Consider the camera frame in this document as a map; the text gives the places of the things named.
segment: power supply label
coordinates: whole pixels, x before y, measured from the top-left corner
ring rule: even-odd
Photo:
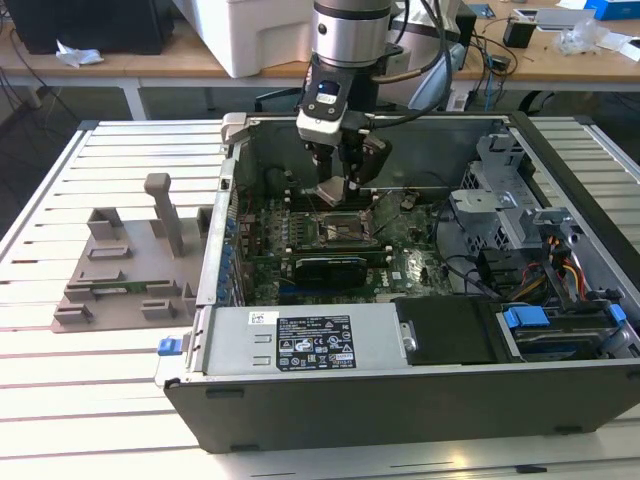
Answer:
[[[276,365],[283,372],[356,368],[351,319],[278,318]]]

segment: motherboard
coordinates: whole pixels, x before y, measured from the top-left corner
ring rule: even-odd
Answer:
[[[247,305],[386,303],[452,292],[432,243],[442,203],[418,192],[374,193],[337,209],[304,193],[244,203]]]

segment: metal extrusion rail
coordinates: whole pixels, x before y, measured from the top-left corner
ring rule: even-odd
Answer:
[[[582,125],[571,117],[532,121],[640,251],[640,167],[596,126]],[[564,205],[544,175],[538,173],[534,179],[553,206]]]
[[[208,455],[153,381],[158,340],[187,329],[50,333],[55,305],[89,235],[84,223],[91,209],[116,206],[125,220],[153,218],[144,178],[168,172],[179,215],[195,215],[198,205],[215,201],[224,158],[220,127],[218,121],[102,122],[78,132],[0,243],[2,478],[207,472],[233,480],[418,479],[427,473],[515,479],[540,468],[548,470],[544,479],[637,478],[640,408],[589,435]],[[580,134],[574,127],[564,131],[574,130]],[[576,141],[592,145],[589,138]],[[623,161],[603,152],[585,162]],[[567,153],[569,163],[581,163],[573,150]],[[594,192],[609,191],[603,182],[583,181]]]

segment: plastic bag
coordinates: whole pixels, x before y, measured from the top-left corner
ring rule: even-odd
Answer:
[[[80,68],[80,65],[93,65],[94,63],[104,62],[104,58],[100,56],[100,52],[97,50],[76,50],[61,44],[59,40],[56,57],[75,68]]]
[[[598,24],[593,18],[580,20],[573,30],[563,30],[553,39],[553,46],[563,55],[596,52],[598,40]]]

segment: blue tab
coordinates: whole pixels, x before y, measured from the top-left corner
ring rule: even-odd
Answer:
[[[158,355],[161,357],[182,355],[182,339],[169,337],[160,340]]]
[[[551,322],[542,307],[511,307],[504,314],[509,328],[516,327],[548,327]]]
[[[621,327],[624,322],[627,320],[627,314],[624,313],[622,307],[620,305],[613,304],[609,307],[609,313],[611,317],[615,320],[619,327]]]
[[[520,326],[520,322],[518,322],[518,319],[513,315],[513,313],[511,313],[511,311],[504,312],[504,319],[507,321],[509,328],[516,328]]]

